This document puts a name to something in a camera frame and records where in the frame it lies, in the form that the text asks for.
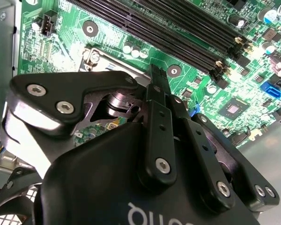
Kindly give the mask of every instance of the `ram slot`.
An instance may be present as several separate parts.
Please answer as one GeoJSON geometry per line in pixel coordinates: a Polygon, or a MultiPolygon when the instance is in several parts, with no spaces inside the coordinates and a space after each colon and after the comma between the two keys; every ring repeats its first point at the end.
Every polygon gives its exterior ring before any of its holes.
{"type": "Polygon", "coordinates": [[[217,55],[211,54],[208,50],[197,46],[191,41],[183,38],[174,32],[165,29],[163,26],[153,22],[152,20],[144,17],[143,15],[137,13],[136,11],[129,9],[125,5],[122,5],[115,0],[93,0],[98,4],[108,8],[109,10],[114,11],[115,13],[125,16],[127,20],[135,23],[138,26],[148,30],[154,35],[159,36],[160,38],[176,45],[180,48],[180,51],[186,51],[187,54],[191,54],[199,60],[203,60],[211,66],[215,65],[215,62],[221,60],[217,55]]]}
{"type": "Polygon", "coordinates": [[[135,3],[152,10],[153,12],[157,13],[161,17],[173,22],[178,27],[184,29],[191,35],[199,38],[200,40],[206,42],[213,48],[217,49],[222,53],[226,53],[227,49],[232,47],[233,45],[230,42],[227,42],[222,37],[214,35],[208,29],[205,29],[201,25],[197,24],[196,22],[190,20],[189,18],[179,15],[173,9],[167,7],[166,5],[156,1],[156,0],[134,0],[135,3]]]}
{"type": "Polygon", "coordinates": [[[184,61],[185,63],[197,68],[203,73],[209,74],[210,71],[214,71],[214,67],[207,64],[206,62],[193,57],[192,55],[181,52],[179,48],[173,44],[164,41],[152,33],[149,33],[145,29],[135,24],[130,24],[129,21],[121,18],[120,15],[114,13],[110,9],[100,6],[99,4],[94,3],[89,0],[68,0],[69,2],[76,4],[82,9],[100,17],[104,20],[112,23],[113,25],[125,30],[126,32],[136,36],[137,38],[142,39],[143,41],[148,42],[149,44],[160,49],[162,52],[172,55],[179,60],[184,61]]]}

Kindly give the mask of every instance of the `mounting hole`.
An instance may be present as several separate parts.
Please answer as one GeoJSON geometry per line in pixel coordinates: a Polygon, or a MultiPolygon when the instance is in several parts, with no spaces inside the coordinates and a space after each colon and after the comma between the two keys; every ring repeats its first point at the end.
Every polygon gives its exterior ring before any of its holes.
{"type": "Polygon", "coordinates": [[[141,110],[141,108],[140,108],[139,106],[134,106],[134,107],[132,107],[132,109],[131,109],[131,113],[132,113],[132,114],[136,114],[136,113],[138,113],[140,110],[141,110]]]}
{"type": "Polygon", "coordinates": [[[202,147],[204,148],[205,151],[209,150],[205,145],[202,145],[202,147]]]}
{"type": "Polygon", "coordinates": [[[164,127],[164,125],[159,125],[159,128],[162,130],[162,131],[165,131],[166,128],[164,127]]]}

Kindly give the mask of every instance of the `chipset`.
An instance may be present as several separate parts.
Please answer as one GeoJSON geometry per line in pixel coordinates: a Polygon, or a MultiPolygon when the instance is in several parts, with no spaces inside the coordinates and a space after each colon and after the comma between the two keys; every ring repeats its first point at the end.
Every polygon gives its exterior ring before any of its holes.
{"type": "Polygon", "coordinates": [[[230,120],[235,120],[249,107],[249,104],[234,97],[219,111],[219,114],[230,120]]]}

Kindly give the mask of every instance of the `black plastic bracket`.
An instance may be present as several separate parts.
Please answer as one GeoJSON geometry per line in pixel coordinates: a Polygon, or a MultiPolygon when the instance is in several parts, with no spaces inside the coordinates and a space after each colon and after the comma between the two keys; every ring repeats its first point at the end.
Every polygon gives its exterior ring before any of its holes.
{"type": "Polygon", "coordinates": [[[198,113],[192,120],[203,127],[217,147],[217,160],[225,165],[235,193],[251,211],[263,212],[279,204],[280,198],[273,186],[206,116],[198,113]]]}

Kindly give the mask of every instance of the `chip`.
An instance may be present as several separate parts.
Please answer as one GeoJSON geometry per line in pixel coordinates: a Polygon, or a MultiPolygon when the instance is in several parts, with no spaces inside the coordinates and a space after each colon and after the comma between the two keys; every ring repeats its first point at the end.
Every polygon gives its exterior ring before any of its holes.
{"type": "Polygon", "coordinates": [[[275,35],[275,37],[273,37],[272,40],[273,40],[274,42],[280,41],[280,40],[281,40],[281,34],[277,33],[277,34],[275,35]]]}
{"type": "Polygon", "coordinates": [[[249,74],[250,70],[247,68],[244,68],[243,71],[240,73],[242,76],[247,76],[249,74]]]}
{"type": "Polygon", "coordinates": [[[228,119],[235,120],[249,107],[250,105],[246,102],[233,97],[222,109],[219,110],[219,114],[228,119]]]}
{"type": "Polygon", "coordinates": [[[277,32],[275,30],[273,30],[272,28],[267,29],[264,34],[262,35],[262,37],[267,40],[270,41],[272,40],[275,36],[276,36],[277,32]]]}
{"type": "Polygon", "coordinates": [[[195,83],[200,84],[202,81],[202,78],[200,77],[196,77],[196,79],[194,80],[195,83]]]}
{"type": "Polygon", "coordinates": [[[186,97],[186,98],[190,98],[192,96],[192,91],[189,90],[189,89],[186,89],[183,94],[182,94],[183,97],[186,97]]]}
{"type": "Polygon", "coordinates": [[[264,77],[262,77],[261,75],[257,75],[254,80],[257,82],[257,83],[261,83],[264,81],[264,77]]]}

